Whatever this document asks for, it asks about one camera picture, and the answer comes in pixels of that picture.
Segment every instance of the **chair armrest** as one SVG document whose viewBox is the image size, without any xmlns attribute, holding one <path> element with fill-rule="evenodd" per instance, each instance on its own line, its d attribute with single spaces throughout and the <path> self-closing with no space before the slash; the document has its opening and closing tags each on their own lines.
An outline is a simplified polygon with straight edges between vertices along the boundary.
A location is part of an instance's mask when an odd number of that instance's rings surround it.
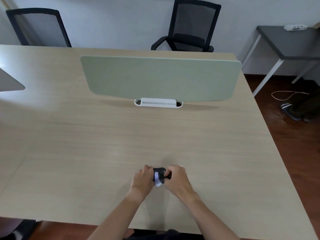
<svg viewBox="0 0 320 240">
<path fill-rule="evenodd" d="M 158 46 L 159 46 L 160 44 L 162 44 L 163 41 L 165 41 L 165 40 L 167 40 L 167 39 L 168 39 L 168 36 L 163 36 L 162 38 L 158 39 L 158 41 L 155 42 L 155 43 L 151 46 L 151 50 L 152 50 L 152 51 L 155 51 L 155 50 L 158 48 Z"/>
<path fill-rule="evenodd" d="M 214 48 L 210 45 L 209 49 L 206 52 L 213 52 L 213 51 L 214 51 Z"/>
</svg>

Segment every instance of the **person's left hand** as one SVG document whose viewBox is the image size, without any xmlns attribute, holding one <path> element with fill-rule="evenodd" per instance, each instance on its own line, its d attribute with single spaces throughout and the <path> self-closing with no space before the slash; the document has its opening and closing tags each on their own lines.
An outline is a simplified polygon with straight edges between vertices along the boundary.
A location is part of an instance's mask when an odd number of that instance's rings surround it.
<svg viewBox="0 0 320 240">
<path fill-rule="evenodd" d="M 153 167 L 144 165 L 143 169 L 134 174 L 127 197 L 141 204 L 154 186 L 153 175 Z"/>
</svg>

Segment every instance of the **white divider mount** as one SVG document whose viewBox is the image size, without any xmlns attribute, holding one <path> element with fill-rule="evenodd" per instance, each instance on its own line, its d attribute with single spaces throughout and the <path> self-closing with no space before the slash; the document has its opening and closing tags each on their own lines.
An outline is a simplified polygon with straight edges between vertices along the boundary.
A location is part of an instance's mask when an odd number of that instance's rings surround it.
<svg viewBox="0 0 320 240">
<path fill-rule="evenodd" d="M 175 99 L 170 98 L 150 98 L 150 97 L 143 97 L 140 99 L 140 104 L 137 102 L 139 99 L 134 101 L 136 106 L 144 106 L 144 107 L 162 107 L 162 108 L 181 108 L 183 102 L 180 102 L 181 106 L 177 106 L 177 101 Z"/>
</svg>

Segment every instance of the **brown floor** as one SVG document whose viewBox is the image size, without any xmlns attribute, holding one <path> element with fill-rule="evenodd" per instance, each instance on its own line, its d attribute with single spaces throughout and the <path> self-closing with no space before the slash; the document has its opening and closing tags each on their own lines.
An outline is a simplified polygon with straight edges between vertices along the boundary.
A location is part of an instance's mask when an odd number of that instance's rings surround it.
<svg viewBox="0 0 320 240">
<path fill-rule="evenodd" d="M 247 81 L 254 90 L 262 76 L 248 75 Z M 287 167 L 311 223 L 320 238 L 320 120 L 306 123 L 293 121 L 279 110 L 280 101 L 271 97 L 274 91 L 309 92 L 313 83 L 290 84 L 288 78 L 272 78 L 257 94 L 256 101 Z M 286 94 L 277 94 L 285 98 Z M 85 240 L 96 226 L 44 222 L 30 240 Z"/>
</svg>

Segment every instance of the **black mesh chair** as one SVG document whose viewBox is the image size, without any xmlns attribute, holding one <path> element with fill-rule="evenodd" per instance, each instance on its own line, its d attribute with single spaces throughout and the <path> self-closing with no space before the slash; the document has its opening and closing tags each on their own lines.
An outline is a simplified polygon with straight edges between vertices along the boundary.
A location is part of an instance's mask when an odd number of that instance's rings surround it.
<svg viewBox="0 0 320 240">
<path fill-rule="evenodd" d="M 175 0 L 168 36 L 151 46 L 155 51 L 166 41 L 173 51 L 213 52 L 210 46 L 221 5 L 201 0 Z"/>
<path fill-rule="evenodd" d="M 58 10 L 22 8 L 6 13 L 22 45 L 71 47 Z"/>
</svg>

